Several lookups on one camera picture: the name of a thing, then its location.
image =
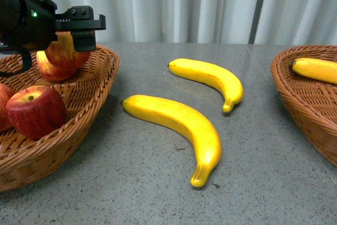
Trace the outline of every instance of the banana stem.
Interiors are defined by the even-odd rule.
[[[222,111],[225,113],[229,113],[232,111],[234,107],[234,101],[231,99],[225,99],[225,103],[223,104]]]
[[[198,164],[191,177],[191,185],[194,187],[202,187],[206,184],[210,176],[210,170],[203,164]]]

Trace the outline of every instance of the fake fruit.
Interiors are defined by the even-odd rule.
[[[232,111],[235,104],[241,102],[243,87],[241,81],[230,71],[212,63],[179,58],[168,64],[170,71],[180,77],[207,84],[224,96],[222,110]]]
[[[0,131],[9,129],[12,124],[6,113],[6,104],[15,92],[6,84],[0,83]]]
[[[67,121],[61,95],[48,86],[36,85],[15,93],[6,104],[14,128],[26,137],[39,139]]]
[[[297,58],[290,63],[294,72],[311,79],[337,84],[337,63],[316,58]]]
[[[186,137],[193,145],[197,162],[191,185],[206,184],[220,161],[222,148],[215,127],[203,114],[177,101],[147,95],[128,97],[122,107],[138,119],[165,126]]]
[[[44,51],[36,53],[36,63],[42,76],[51,82],[63,81],[69,79],[76,73],[76,69],[64,70],[53,65],[46,57]]]
[[[90,51],[77,52],[70,32],[56,32],[57,41],[51,42],[45,50],[48,60],[63,70],[76,70],[82,67],[90,57]]]

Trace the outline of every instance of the speckled countertop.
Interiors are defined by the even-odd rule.
[[[290,46],[101,44],[121,66],[87,138],[54,174],[0,193],[0,224],[337,223],[337,169],[290,118],[270,73]],[[232,71],[242,103],[225,116],[218,91],[169,72],[179,57]],[[223,156],[205,187],[190,185],[187,139],[123,111],[137,93],[188,104],[214,124]]]

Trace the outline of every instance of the white curtain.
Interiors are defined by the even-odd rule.
[[[53,0],[106,16],[97,41],[337,44],[337,0]]]

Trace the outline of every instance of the robotic arm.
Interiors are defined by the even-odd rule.
[[[94,20],[90,6],[73,6],[63,14],[56,14],[57,5],[51,0],[0,0],[0,53],[19,52],[23,69],[16,73],[0,72],[12,76],[29,70],[32,65],[30,51],[46,50],[57,40],[57,31],[71,31],[75,50],[96,49],[95,30],[105,30],[105,16]]]

